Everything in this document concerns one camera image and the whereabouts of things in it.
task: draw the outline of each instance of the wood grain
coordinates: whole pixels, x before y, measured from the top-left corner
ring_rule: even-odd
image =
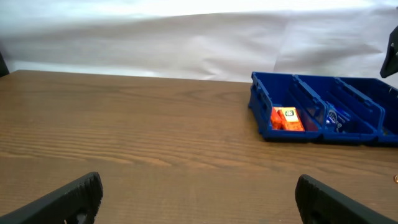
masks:
[[[96,223],[300,223],[300,174],[398,220],[398,150],[265,142],[249,83],[0,78],[0,215],[89,172]]]

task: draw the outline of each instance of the white backdrop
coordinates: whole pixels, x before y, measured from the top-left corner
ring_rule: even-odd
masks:
[[[380,77],[398,0],[1,0],[10,71]],[[398,74],[384,80],[398,87]]]

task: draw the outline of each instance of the blue plastic bin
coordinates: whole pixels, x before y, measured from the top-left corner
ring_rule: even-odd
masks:
[[[376,78],[341,78],[386,111],[378,126],[378,142],[398,144],[398,90]]]
[[[287,74],[252,73],[249,107],[264,139],[309,141],[319,138],[326,115],[326,105],[297,77]],[[305,131],[274,130],[271,111],[274,106],[296,107]]]
[[[384,109],[372,99],[343,82],[337,77],[319,77],[297,75],[311,87],[320,98],[351,115],[356,125],[349,133],[339,133],[326,127],[323,123],[323,140],[329,142],[347,142],[359,144],[377,139],[377,130],[384,119]]]

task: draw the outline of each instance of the blue plastic basket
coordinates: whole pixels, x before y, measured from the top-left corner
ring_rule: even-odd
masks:
[[[297,77],[288,74],[252,73],[249,107],[264,139],[309,141],[319,138],[326,116],[326,105]],[[296,107],[305,131],[275,130],[271,125],[272,107]]]
[[[377,127],[378,142],[398,144],[398,90],[376,78],[341,78],[386,111]]]
[[[313,75],[297,75],[308,84],[320,98],[351,115],[356,125],[349,133],[338,133],[329,130],[323,123],[323,139],[332,142],[349,142],[359,144],[371,142],[377,138],[377,130],[384,119],[384,109],[372,99],[343,82],[337,77],[320,77]]]

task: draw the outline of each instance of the blue container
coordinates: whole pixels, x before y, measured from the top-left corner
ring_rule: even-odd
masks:
[[[398,144],[398,90],[376,78],[341,78],[355,87],[386,111],[377,127],[378,141]]]
[[[328,129],[324,122],[322,125],[323,140],[359,144],[377,139],[377,131],[381,127],[385,112],[372,99],[337,77],[297,76],[319,94],[326,103],[328,114],[333,115],[333,112],[336,111],[334,108],[339,108],[338,110],[349,114],[349,120],[354,121],[350,130],[344,133]]]
[[[326,105],[320,97],[297,77],[287,74],[252,73],[253,84],[249,107],[264,139],[309,141],[319,138],[326,116]],[[272,107],[295,107],[305,131],[274,130]]]

